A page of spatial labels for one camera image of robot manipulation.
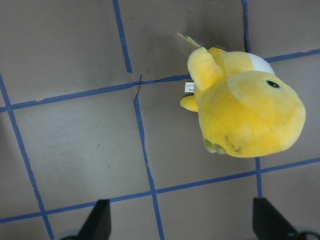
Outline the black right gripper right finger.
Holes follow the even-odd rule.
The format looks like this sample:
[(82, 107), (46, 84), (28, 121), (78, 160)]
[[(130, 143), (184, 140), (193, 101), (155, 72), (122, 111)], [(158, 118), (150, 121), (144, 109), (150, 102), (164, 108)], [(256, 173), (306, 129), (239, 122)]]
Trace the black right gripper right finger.
[(265, 198), (255, 197), (252, 206), (252, 229), (259, 240), (318, 240), (314, 231), (298, 231)]

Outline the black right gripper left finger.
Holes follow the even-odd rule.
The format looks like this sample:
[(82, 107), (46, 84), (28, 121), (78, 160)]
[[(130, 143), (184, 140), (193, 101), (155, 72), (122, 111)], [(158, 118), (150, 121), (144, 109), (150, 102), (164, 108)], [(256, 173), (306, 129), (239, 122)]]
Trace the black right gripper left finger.
[(77, 235), (62, 240), (108, 240), (112, 232), (111, 207), (109, 199), (100, 199), (87, 217)]

